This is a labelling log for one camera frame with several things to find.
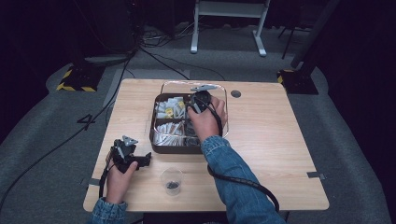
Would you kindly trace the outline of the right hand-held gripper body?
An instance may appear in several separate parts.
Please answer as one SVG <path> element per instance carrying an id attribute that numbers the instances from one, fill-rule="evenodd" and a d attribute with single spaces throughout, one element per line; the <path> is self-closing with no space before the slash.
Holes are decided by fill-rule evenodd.
<path id="1" fill-rule="evenodd" d="M 202 113 L 208 108 L 211 103 L 211 97 L 209 90 L 215 90 L 217 87 L 214 85 L 202 85 L 198 87 L 192 87 L 192 94 L 187 105 L 190 106 L 195 113 Z"/>

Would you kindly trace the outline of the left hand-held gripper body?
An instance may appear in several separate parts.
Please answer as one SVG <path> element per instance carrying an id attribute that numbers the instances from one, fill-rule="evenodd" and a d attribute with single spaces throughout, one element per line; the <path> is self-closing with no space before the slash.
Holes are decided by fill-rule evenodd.
<path id="1" fill-rule="evenodd" d="M 116 139 L 111 147 L 113 162 L 123 174 L 125 174 L 130 165 L 136 161 L 134 151 L 137 143 L 137 140 L 124 135 L 121 139 Z"/>

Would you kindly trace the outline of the dark brown compartment tray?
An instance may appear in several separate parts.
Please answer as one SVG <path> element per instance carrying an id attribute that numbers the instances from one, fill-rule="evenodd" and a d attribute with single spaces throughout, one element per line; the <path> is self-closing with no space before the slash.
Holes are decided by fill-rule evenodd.
<path id="1" fill-rule="evenodd" d="M 155 127 L 165 124 L 167 122 L 181 122 L 181 121 L 185 122 L 187 119 L 190 119 L 189 116 L 187 115 L 187 110 L 186 110 L 186 116 L 184 119 L 157 119 L 156 118 L 155 105 L 159 102 L 163 102 L 163 101 L 165 101 L 169 98 L 172 98 L 172 97 L 182 97 L 185 104 L 190 100 L 190 96 L 187 93 L 161 93 L 155 98 L 152 119 L 151 119 L 151 125 L 150 125 L 150 134 L 149 134 L 149 140 L 152 145 L 152 148 L 155 152 L 160 153 L 160 154 L 200 154 L 201 146 L 186 147 L 184 144 L 181 147 L 171 147 L 171 146 L 162 147 L 162 146 L 155 146 L 153 143 L 153 135 L 154 135 Z"/>

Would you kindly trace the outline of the pile of dark small parts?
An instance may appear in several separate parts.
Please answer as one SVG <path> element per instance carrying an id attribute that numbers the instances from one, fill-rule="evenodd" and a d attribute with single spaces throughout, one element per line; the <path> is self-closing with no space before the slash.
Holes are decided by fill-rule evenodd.
<path id="1" fill-rule="evenodd" d="M 186 147 L 199 147 L 201 145 L 190 119 L 184 122 L 184 135 L 184 144 Z"/>

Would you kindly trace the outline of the person's right hand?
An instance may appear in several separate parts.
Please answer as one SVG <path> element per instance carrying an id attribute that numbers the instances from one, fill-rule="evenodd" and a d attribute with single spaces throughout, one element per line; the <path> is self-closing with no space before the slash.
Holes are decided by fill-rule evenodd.
<path id="1" fill-rule="evenodd" d="M 216 97 L 212 97 L 211 103 L 212 105 L 210 107 L 218 114 L 221 120 L 221 125 L 224 126 L 228 120 L 228 115 L 225 112 L 225 102 Z M 195 133 L 201 142 L 204 142 L 206 138 L 210 136 L 219 135 L 219 131 L 222 128 L 219 128 L 215 116 L 208 108 L 204 112 L 197 114 L 191 107 L 189 107 L 188 115 L 191 119 Z"/>

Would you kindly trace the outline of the person's left hand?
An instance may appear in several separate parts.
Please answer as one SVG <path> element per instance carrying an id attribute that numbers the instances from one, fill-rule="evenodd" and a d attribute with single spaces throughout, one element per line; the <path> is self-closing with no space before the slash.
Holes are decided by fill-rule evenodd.
<path id="1" fill-rule="evenodd" d="M 106 202 L 121 204 L 124 196 L 130 187 L 132 176 L 138 165 L 137 161 L 130 164 L 128 170 L 123 173 L 114 165 L 113 160 L 110 160 L 110 169 L 106 179 Z"/>

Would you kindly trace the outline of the clear plastic tray lid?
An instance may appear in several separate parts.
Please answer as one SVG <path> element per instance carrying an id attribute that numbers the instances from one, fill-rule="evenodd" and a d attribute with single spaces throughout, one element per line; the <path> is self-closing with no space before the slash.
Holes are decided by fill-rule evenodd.
<path id="1" fill-rule="evenodd" d="M 171 80 L 165 81 L 161 88 L 161 93 L 187 93 L 189 96 L 192 94 L 191 88 L 198 87 L 202 85 L 214 85 L 217 88 L 215 90 L 209 90 L 212 97 L 216 97 L 227 103 L 227 91 L 226 89 L 218 84 L 207 83 L 202 81 L 188 81 L 188 80 Z"/>

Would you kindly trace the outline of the clear plastic cup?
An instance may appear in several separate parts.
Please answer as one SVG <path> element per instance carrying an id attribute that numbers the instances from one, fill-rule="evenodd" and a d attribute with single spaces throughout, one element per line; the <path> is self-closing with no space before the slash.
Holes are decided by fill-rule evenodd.
<path id="1" fill-rule="evenodd" d="M 183 180 L 183 173 L 179 169 L 177 169 L 175 167 L 167 168 L 166 170 L 164 170 L 161 173 L 160 179 L 161 179 L 162 185 L 168 195 L 176 196 L 180 193 L 181 184 L 182 184 L 182 180 Z M 166 184 L 170 181 L 178 182 L 180 184 L 179 188 L 178 189 L 168 189 L 166 187 Z"/>

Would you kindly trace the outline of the pile of yellow-labelled white packets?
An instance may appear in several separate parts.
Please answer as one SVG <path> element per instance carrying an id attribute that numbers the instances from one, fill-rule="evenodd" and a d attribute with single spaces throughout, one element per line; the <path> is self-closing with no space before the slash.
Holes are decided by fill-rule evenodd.
<path id="1" fill-rule="evenodd" d="M 182 97 L 172 97 L 155 105 L 157 119 L 184 119 L 186 106 Z"/>

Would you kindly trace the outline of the pile of plain white packets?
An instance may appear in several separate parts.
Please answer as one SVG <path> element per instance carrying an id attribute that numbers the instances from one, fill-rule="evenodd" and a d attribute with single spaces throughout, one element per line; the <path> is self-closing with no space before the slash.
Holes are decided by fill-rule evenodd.
<path id="1" fill-rule="evenodd" d="M 181 147 L 184 145 L 184 122 L 167 122 L 154 128 L 155 146 Z"/>

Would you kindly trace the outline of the black yellow striped stand base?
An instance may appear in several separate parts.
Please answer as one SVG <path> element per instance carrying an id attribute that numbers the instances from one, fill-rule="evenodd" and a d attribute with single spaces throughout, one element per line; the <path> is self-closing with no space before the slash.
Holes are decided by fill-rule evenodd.
<path id="1" fill-rule="evenodd" d="M 303 75 L 299 70 L 282 69 L 276 73 L 287 94 L 318 95 L 318 90 L 311 76 Z"/>
<path id="2" fill-rule="evenodd" d="M 95 92 L 104 71 L 104 67 L 96 65 L 88 65 L 85 68 L 72 65 L 65 72 L 56 90 Z"/>

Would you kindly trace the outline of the black tripod legs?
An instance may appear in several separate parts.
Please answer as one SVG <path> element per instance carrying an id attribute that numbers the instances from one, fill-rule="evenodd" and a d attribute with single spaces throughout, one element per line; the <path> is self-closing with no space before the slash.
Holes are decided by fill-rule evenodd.
<path id="1" fill-rule="evenodd" d="M 312 28 L 309 28 L 309 27 L 301 27 L 301 26 L 297 26 L 297 27 L 286 27 L 286 26 L 285 26 L 285 27 L 282 29 L 281 33 L 278 35 L 277 38 L 279 39 L 287 30 L 290 31 L 290 35 L 289 35 L 289 37 L 288 37 L 288 40 L 287 40 L 287 43 L 286 43 L 286 47 L 284 48 L 283 53 L 282 53 L 282 57 L 281 57 L 282 60 L 284 60 L 285 57 L 286 57 L 286 54 L 287 54 L 287 52 L 288 52 L 288 49 L 289 49 L 291 40 L 293 39 L 294 33 L 295 33 L 295 32 L 310 33 L 311 30 L 312 30 Z"/>

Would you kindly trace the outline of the white metal table frame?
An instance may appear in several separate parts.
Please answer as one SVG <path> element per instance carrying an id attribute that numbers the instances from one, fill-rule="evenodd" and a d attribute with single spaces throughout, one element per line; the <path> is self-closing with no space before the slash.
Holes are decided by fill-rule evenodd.
<path id="1" fill-rule="evenodd" d="M 263 0 L 263 3 L 233 3 L 233 2 L 213 2 L 207 0 L 195 0 L 193 12 L 193 34 L 191 38 L 192 54 L 198 52 L 199 39 L 199 19 L 201 16 L 219 16 L 235 18 L 259 19 L 258 28 L 252 31 L 259 55 L 265 57 L 267 52 L 262 42 L 262 28 L 271 0 Z"/>

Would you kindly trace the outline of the dark metal stand post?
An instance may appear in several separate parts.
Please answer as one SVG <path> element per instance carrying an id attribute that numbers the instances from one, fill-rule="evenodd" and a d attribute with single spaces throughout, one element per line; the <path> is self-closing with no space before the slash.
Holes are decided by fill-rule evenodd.
<path id="1" fill-rule="evenodd" d="M 297 68 L 300 63 L 312 63 L 318 54 L 320 34 L 328 19 L 335 11 L 340 0 L 312 0 L 301 7 L 298 24 L 300 28 L 310 29 L 309 35 L 295 54 L 290 65 Z"/>

